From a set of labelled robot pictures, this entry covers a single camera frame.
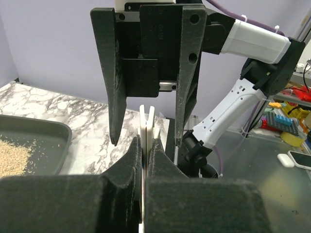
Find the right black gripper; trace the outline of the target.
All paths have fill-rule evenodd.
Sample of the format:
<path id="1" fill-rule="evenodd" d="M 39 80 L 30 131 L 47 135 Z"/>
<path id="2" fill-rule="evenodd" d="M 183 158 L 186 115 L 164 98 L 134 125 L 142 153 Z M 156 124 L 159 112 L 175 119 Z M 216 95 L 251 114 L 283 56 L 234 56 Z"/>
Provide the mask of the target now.
<path id="1" fill-rule="evenodd" d="M 111 143 L 116 146 L 121 135 L 126 96 L 155 98 L 177 88 L 175 145 L 180 147 L 187 98 L 204 38 L 206 8 L 202 4 L 116 7 L 116 16 L 114 8 L 90 12 L 108 98 Z"/>

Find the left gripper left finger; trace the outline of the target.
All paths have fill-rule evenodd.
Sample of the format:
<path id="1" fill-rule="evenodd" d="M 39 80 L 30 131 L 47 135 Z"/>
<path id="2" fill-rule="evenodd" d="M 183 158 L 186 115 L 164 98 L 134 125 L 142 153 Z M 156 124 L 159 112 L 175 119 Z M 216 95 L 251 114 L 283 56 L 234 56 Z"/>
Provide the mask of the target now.
<path id="1" fill-rule="evenodd" d="M 141 220 L 141 140 L 100 175 L 0 181 L 3 233 L 136 233 Z"/>

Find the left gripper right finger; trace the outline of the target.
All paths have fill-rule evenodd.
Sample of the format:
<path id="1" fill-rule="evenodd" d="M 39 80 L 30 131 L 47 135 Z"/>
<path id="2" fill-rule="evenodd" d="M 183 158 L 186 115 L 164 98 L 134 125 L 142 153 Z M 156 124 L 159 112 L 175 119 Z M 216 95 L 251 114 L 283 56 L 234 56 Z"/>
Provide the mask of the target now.
<path id="1" fill-rule="evenodd" d="M 250 181 L 188 178 L 155 139 L 145 181 L 145 231 L 268 233 L 270 221 Z"/>

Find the dark grey litter tray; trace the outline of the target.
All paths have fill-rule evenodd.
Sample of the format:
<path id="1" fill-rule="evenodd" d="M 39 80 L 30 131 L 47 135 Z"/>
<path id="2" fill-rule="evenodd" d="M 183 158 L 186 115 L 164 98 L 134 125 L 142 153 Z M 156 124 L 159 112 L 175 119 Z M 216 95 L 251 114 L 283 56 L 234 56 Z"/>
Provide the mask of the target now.
<path id="1" fill-rule="evenodd" d="M 24 175 L 57 175 L 68 154 L 71 128 L 61 122 L 0 116 L 0 138 L 31 149 Z"/>

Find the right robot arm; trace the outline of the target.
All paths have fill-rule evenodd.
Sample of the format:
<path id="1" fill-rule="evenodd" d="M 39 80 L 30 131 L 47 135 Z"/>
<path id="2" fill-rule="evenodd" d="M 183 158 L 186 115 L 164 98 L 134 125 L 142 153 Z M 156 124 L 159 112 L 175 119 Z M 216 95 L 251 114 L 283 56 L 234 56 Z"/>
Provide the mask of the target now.
<path id="1" fill-rule="evenodd" d="M 305 44 L 206 8 L 201 2 L 124 2 L 90 12 L 108 97 L 111 143 L 118 143 L 128 97 L 155 98 L 176 91 L 178 168 L 211 176 L 207 156 L 220 136 L 250 106 L 281 91 Z M 203 52 L 246 57 L 227 96 L 191 130 Z"/>

